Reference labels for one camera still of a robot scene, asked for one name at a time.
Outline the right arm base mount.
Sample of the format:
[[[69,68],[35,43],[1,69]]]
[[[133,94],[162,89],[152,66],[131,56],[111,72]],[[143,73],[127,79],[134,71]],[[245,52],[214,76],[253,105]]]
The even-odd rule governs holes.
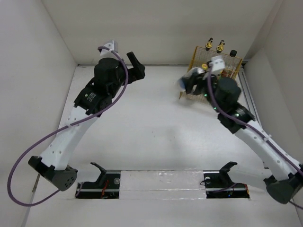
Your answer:
[[[237,165],[236,162],[228,162],[220,170],[203,171],[204,179],[200,186],[205,188],[207,199],[249,199],[248,186],[242,183],[234,183],[228,176],[230,169]]]

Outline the dark liquid square bottle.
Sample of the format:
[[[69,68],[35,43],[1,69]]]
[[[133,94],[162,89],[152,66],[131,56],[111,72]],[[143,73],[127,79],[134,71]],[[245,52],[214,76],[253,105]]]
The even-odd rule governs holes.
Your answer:
[[[207,43],[205,44],[205,50],[209,51],[212,48],[212,43],[213,43],[213,38],[209,38],[209,40],[207,41]]]

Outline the yellow cap sauce bottle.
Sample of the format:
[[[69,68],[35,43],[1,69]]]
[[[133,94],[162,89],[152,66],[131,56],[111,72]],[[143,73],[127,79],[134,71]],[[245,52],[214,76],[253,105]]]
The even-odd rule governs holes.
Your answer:
[[[203,63],[201,65],[201,68],[204,70],[204,71],[207,71],[208,70],[208,65],[206,63]]]

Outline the clear square oil bottle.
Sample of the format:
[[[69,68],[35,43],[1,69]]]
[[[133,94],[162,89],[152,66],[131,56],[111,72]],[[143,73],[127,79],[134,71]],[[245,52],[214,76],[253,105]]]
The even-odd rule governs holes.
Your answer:
[[[225,41],[221,40],[220,43],[216,47],[216,52],[221,53],[224,50]]]

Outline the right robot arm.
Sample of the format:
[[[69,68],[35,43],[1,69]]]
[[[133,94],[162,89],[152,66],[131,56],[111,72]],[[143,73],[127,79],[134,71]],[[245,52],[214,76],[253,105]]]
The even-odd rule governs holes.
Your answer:
[[[267,170],[250,171],[229,162],[219,170],[220,183],[229,188],[237,183],[248,184],[263,189],[281,204],[290,203],[303,187],[303,165],[281,149],[238,102],[241,89],[237,82],[228,77],[218,79],[197,67],[182,76],[178,84],[187,94],[204,95],[218,113],[220,123],[267,166]]]

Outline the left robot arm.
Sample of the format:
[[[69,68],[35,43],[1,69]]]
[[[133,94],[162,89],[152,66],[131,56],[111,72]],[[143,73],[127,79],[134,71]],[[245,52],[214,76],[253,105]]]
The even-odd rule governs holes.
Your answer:
[[[68,162],[89,127],[113,103],[120,87],[145,77],[145,67],[135,54],[129,52],[127,57],[132,64],[127,70],[114,58],[99,60],[94,77],[76,97],[65,128],[45,151],[29,159],[28,164],[59,191],[69,189],[76,182],[78,171]]]

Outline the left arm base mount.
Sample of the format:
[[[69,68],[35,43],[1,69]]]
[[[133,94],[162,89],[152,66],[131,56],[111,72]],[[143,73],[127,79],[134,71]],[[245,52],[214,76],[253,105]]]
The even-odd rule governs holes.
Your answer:
[[[91,162],[97,171],[81,170],[77,176],[76,199],[119,199],[121,170],[106,170]]]

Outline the red label clear bottle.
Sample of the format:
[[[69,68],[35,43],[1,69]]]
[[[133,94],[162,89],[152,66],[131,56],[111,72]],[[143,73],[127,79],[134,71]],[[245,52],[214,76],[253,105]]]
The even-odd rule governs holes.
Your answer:
[[[230,51],[229,61],[228,61],[227,65],[226,65],[226,68],[223,71],[223,76],[224,77],[230,77],[230,78],[232,77],[236,55],[237,55],[237,51],[236,50],[231,50]]]

